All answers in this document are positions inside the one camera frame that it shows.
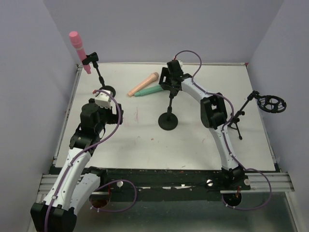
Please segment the teal toy microphone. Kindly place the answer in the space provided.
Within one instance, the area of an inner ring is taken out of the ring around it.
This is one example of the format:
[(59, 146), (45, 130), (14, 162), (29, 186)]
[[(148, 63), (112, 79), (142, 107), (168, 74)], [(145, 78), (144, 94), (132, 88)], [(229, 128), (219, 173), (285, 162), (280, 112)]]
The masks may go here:
[(160, 85), (156, 85), (156, 86), (145, 88), (145, 89), (142, 89), (136, 92), (134, 94), (134, 97), (142, 97), (142, 96), (150, 95), (150, 94), (157, 93), (160, 91), (163, 91), (163, 88)]

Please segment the black round-base mic stand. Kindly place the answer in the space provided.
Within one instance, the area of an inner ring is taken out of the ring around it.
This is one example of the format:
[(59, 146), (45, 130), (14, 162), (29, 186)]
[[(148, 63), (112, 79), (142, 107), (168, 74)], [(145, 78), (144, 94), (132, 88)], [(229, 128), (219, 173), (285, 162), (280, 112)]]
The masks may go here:
[(91, 53), (90, 55), (86, 55), (86, 58), (82, 60), (83, 65), (89, 65), (90, 63), (93, 64), (93, 67), (96, 69), (97, 74), (98, 74), (98, 79), (102, 87), (100, 90), (108, 90), (112, 93), (112, 96), (115, 97), (116, 95), (116, 90), (109, 85), (105, 85), (104, 78), (102, 77), (100, 71), (99, 71), (99, 66), (98, 66), (98, 55), (96, 52)]

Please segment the pink toy microphone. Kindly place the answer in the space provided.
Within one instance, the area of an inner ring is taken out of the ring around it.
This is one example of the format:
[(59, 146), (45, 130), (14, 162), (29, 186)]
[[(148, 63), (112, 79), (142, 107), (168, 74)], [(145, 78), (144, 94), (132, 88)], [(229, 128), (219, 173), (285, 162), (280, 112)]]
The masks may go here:
[[(72, 46), (75, 48), (77, 55), (80, 59), (81, 62), (83, 62), (87, 56), (86, 53), (84, 51), (84, 46), (83, 46), (83, 41), (82, 38), (80, 36), (80, 34), (76, 31), (71, 31), (69, 33), (69, 38), (70, 38), (70, 42), (72, 44)], [(84, 70), (86, 71), (87, 74), (91, 74), (91, 67), (89, 64), (83, 65)]]

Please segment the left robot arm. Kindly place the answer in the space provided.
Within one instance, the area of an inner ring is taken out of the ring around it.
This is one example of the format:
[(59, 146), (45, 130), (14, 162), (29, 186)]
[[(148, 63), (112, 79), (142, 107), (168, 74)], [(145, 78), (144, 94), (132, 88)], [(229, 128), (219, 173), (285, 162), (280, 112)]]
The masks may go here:
[(115, 99), (105, 94), (90, 99), (82, 107), (80, 124), (70, 139), (68, 155), (54, 185), (41, 203), (34, 203), (30, 214), (38, 232), (71, 232), (77, 215), (92, 191), (100, 184), (100, 173), (80, 176), (90, 161), (98, 144), (100, 133), (107, 124), (119, 126), (123, 111), (116, 103), (116, 114), (111, 102)]

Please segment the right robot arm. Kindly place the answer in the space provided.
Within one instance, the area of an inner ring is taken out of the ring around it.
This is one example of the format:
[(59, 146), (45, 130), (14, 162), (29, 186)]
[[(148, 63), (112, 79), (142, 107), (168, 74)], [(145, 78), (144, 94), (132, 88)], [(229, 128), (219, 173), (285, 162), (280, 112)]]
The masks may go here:
[(172, 113), (172, 100), (179, 91), (193, 97), (200, 104), (200, 119), (203, 126), (211, 132), (222, 164), (220, 181), (226, 188), (236, 186), (245, 178), (244, 168), (237, 160), (227, 130), (227, 111), (222, 94), (209, 93), (193, 82), (193, 77), (184, 73), (178, 60), (167, 63), (162, 68), (159, 85), (170, 92), (169, 106), (158, 124), (160, 128), (171, 131), (178, 125), (178, 118)]

